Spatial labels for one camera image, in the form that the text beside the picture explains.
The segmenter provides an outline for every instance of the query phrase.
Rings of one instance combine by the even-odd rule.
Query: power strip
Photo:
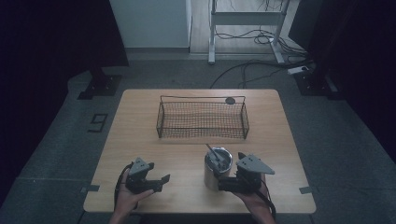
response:
[[[296,74],[304,73],[304,72],[308,72],[308,71],[309,71],[309,69],[306,66],[295,67],[295,68],[288,69],[288,75],[296,75]]]

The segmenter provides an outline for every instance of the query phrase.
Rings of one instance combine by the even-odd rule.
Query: hand-mounted device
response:
[[[130,169],[125,183],[121,183],[123,174],[126,169]],[[149,189],[154,192],[161,192],[163,185],[169,182],[171,175],[166,175],[161,180],[147,180],[146,176],[150,170],[154,169],[154,162],[146,163],[141,158],[127,165],[121,172],[119,180],[117,181],[116,189],[114,191],[114,206],[117,204],[119,197],[120,185],[125,184],[125,187],[134,194],[139,194]]]
[[[235,177],[219,176],[219,190],[244,194],[256,193],[271,208],[272,216],[275,219],[276,208],[271,202],[269,191],[269,199],[260,191],[262,184],[265,185],[265,182],[262,181],[262,174],[274,175],[275,171],[252,154],[246,156],[238,152],[238,158]]]

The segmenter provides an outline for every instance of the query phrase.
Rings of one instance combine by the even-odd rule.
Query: black curtain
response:
[[[128,66],[107,0],[0,1],[1,201],[52,123],[67,81]]]

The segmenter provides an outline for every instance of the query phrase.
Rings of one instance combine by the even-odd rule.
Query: metal frame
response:
[[[270,38],[271,48],[278,63],[285,60],[278,47],[279,35],[285,21],[289,2],[287,0],[282,11],[279,12],[217,12],[216,1],[212,0],[212,11],[210,13],[210,38],[209,38],[209,59],[210,64],[215,63],[215,28],[217,25],[276,25],[274,38]]]

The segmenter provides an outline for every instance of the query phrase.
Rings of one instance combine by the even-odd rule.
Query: person's right hand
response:
[[[265,182],[265,175],[262,175],[262,181]],[[268,197],[268,189],[262,183],[260,192]],[[273,224],[275,223],[269,206],[265,201],[263,201],[256,193],[242,194],[234,193],[235,196],[240,198],[244,202],[247,210],[253,215],[253,217],[261,224]]]

